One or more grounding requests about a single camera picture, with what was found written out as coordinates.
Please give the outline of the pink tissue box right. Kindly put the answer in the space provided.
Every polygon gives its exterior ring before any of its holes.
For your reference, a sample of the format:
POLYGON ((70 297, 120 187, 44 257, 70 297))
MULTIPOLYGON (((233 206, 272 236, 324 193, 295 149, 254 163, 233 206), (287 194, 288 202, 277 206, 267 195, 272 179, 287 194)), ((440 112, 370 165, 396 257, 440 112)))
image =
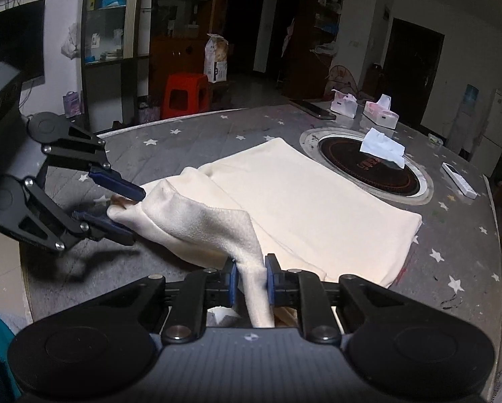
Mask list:
POLYGON ((398 114, 391 108, 391 97, 382 94, 377 102, 366 101, 363 114, 378 126, 394 130, 398 124, 398 114))

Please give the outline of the pink tissue box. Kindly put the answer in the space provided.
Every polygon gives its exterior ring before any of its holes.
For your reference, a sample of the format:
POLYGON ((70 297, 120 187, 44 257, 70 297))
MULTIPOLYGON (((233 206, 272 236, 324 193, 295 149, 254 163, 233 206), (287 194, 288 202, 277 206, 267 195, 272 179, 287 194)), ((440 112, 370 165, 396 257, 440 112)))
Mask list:
POLYGON ((334 98, 330 104, 330 110, 338 115, 353 119, 357 114, 357 99, 351 94, 342 93, 333 89, 334 98))
POLYGON ((398 124, 398 114, 391 108, 391 97, 382 94, 377 102, 366 101, 363 114, 378 126, 394 130, 398 124))

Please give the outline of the pink tissue box left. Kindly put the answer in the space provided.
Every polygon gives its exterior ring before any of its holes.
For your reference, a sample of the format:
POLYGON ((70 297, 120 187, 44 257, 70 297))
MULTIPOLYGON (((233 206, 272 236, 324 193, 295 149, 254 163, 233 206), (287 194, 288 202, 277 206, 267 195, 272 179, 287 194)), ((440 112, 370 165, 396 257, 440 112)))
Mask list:
POLYGON ((357 114, 357 99, 351 94, 342 93, 333 89, 334 98, 330 104, 330 110, 338 115, 353 119, 357 114))

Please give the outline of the crumpled white tissue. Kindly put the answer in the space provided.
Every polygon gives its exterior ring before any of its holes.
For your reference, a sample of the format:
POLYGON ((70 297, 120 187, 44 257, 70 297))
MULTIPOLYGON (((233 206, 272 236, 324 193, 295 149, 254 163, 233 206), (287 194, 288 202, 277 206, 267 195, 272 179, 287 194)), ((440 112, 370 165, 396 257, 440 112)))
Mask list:
POLYGON ((405 168, 405 147, 375 128, 368 130, 361 142, 359 151, 394 163, 400 169, 405 168))

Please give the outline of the white paper bag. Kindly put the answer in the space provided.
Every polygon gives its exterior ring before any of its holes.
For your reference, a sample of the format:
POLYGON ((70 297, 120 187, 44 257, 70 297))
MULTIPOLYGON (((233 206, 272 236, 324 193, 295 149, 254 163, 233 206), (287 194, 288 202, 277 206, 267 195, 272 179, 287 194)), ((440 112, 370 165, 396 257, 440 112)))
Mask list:
POLYGON ((228 75, 228 41, 209 34, 205 45, 204 74, 212 84, 224 82, 228 75))

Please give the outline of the round black induction hob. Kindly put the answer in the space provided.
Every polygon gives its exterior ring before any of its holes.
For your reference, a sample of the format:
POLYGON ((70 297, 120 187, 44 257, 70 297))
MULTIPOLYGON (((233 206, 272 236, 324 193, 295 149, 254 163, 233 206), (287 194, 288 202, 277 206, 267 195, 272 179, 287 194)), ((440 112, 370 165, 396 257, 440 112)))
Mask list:
POLYGON ((425 168, 406 158, 404 168, 360 151, 364 135, 349 129, 310 129, 300 136, 306 155, 370 194, 402 205, 428 204, 434 184, 425 168))

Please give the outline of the white remote control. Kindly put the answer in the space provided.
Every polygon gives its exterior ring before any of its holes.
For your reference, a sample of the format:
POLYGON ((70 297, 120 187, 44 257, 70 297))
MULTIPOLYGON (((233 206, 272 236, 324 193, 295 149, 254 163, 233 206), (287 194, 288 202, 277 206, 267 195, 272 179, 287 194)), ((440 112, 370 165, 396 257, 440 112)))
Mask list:
POLYGON ((474 190, 474 188, 467 182, 467 180, 461 176, 456 168, 454 168, 451 164, 447 162, 442 163, 442 168, 445 173, 450 177, 453 183, 457 186, 462 195, 466 198, 474 200, 477 198, 478 193, 474 190))

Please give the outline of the glass display cabinet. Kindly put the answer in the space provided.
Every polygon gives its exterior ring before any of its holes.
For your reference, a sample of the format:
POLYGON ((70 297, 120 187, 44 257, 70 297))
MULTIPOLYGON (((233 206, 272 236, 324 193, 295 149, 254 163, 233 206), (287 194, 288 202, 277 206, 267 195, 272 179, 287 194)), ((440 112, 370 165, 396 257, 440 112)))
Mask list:
POLYGON ((162 110, 169 77, 202 73, 215 0, 83 0, 85 124, 95 133, 162 110))

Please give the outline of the cream fleece garment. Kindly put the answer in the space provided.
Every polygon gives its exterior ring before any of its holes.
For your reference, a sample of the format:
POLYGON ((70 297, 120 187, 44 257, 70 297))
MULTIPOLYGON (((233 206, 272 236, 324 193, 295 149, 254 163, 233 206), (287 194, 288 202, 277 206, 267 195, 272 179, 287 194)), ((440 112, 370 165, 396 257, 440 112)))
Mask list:
POLYGON ((255 327, 275 324, 266 255, 323 281, 354 274, 389 286, 422 223, 280 138, 147 183, 145 192, 139 202, 115 196, 108 217, 200 267, 233 258, 255 327))

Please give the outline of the red plastic stool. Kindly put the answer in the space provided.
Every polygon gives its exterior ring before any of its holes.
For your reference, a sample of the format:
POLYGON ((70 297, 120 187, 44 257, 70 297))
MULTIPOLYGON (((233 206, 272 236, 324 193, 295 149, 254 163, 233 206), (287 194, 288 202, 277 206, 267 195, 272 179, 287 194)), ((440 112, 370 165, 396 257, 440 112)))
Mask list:
POLYGON ((162 118, 178 118, 208 111, 210 89, 206 75, 171 74, 165 84, 162 118))

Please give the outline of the white refrigerator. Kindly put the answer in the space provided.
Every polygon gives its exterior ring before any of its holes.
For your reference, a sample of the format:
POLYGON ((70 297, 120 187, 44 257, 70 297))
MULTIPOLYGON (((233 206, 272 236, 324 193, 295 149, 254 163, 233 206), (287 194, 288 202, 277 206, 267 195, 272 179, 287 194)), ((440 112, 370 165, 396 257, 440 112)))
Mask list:
POLYGON ((490 111, 476 138, 470 162, 486 177, 491 177, 502 155, 502 92, 495 90, 490 111))

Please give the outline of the black smartphone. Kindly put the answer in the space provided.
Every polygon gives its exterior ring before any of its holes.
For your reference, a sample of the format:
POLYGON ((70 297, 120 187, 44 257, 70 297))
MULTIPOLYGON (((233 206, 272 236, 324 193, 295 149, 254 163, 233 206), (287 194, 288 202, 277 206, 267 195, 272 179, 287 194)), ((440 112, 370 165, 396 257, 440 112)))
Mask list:
POLYGON ((329 110, 325 110, 315 104, 312 104, 306 100, 302 99, 290 99, 289 103, 296 106, 306 114, 311 115, 313 118, 325 120, 325 121, 335 121, 336 115, 329 110))

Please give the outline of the small green white packet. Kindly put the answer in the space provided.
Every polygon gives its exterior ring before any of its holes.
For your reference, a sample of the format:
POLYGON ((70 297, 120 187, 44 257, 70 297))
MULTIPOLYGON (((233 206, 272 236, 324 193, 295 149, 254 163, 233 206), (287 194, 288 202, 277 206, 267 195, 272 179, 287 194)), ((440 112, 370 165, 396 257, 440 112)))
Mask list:
POLYGON ((438 136, 435 136, 435 135, 432 135, 432 134, 429 134, 428 136, 428 140, 431 144, 433 145, 436 145, 436 146, 442 146, 443 145, 443 141, 441 138, 439 138, 438 136))

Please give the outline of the water dispenser with bottle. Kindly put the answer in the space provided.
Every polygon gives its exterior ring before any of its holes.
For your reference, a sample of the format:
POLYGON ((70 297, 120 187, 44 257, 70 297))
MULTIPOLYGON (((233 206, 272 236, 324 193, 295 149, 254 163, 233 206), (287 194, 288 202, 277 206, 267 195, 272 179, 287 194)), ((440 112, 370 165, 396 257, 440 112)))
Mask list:
POLYGON ((455 154, 462 150, 471 126, 477 105, 479 90, 476 86, 467 85, 462 100, 459 103, 457 114, 453 120, 448 134, 446 147, 455 154))

